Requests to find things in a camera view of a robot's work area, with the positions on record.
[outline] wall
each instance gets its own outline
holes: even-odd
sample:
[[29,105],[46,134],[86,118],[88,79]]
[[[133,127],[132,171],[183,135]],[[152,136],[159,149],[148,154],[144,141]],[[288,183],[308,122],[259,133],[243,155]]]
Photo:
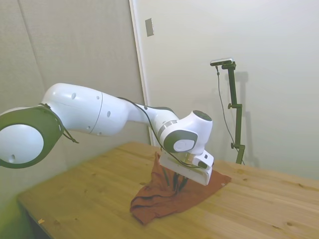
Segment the wall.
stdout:
[[[144,103],[128,1],[0,1],[0,112],[38,104],[58,82]],[[19,192],[122,143],[149,142],[134,123],[112,138],[72,135],[80,145],[61,139],[33,167],[0,168],[0,239],[31,236]]]
[[[319,179],[318,1],[134,2],[150,105],[170,106],[180,118],[192,110],[207,112],[214,121],[207,150],[235,162],[216,69],[209,66],[213,59],[233,57],[246,164]],[[154,23],[151,37],[148,18]],[[220,78],[234,134],[227,71]]]

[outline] towel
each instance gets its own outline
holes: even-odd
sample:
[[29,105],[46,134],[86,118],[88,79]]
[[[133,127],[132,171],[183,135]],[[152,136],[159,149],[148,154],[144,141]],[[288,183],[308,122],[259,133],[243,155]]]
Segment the towel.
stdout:
[[159,158],[160,155],[155,153],[152,180],[131,201],[130,212],[143,225],[154,218],[181,213],[204,201],[231,181],[230,177],[213,171],[208,185],[204,186],[178,177],[173,171],[162,167]]

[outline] door frame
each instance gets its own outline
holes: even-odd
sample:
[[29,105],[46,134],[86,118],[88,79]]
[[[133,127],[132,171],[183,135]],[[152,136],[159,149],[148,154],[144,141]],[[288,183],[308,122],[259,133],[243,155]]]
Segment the door frame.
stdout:
[[[139,29],[137,22],[138,22],[138,13],[137,13],[137,0],[129,0],[130,2],[130,9],[131,9],[131,16],[132,16],[132,24],[133,24],[133,31],[134,31],[134,38],[135,38],[135,45],[136,45],[136,52],[138,57],[139,63],[139,70],[141,76],[141,83],[142,83],[142,92],[144,97],[144,103],[146,106],[149,106],[150,98],[149,98],[149,91],[148,91],[148,81],[145,73],[145,60],[143,58],[143,48],[142,43],[140,40],[141,29]],[[152,129],[149,127],[149,134],[150,134],[150,141],[151,145],[159,146]]]

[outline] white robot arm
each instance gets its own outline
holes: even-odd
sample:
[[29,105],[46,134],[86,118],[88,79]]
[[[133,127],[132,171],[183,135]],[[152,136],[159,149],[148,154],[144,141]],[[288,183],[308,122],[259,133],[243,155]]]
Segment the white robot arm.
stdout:
[[213,125],[207,114],[192,111],[179,119],[170,108],[138,105],[62,83],[53,85],[39,106],[0,115],[0,166],[25,168],[38,163],[68,130],[109,136],[121,131],[127,121],[152,128],[162,146],[162,166],[208,184],[214,158],[204,149]]

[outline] wooden table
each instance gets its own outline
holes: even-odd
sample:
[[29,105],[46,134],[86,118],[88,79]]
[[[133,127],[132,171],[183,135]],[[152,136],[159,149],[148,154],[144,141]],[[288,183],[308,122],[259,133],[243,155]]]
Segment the wooden table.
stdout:
[[318,181],[224,161],[214,170],[232,177],[230,184],[184,213],[142,226],[130,201],[150,180],[156,150],[124,144],[19,201],[52,239],[319,239]]

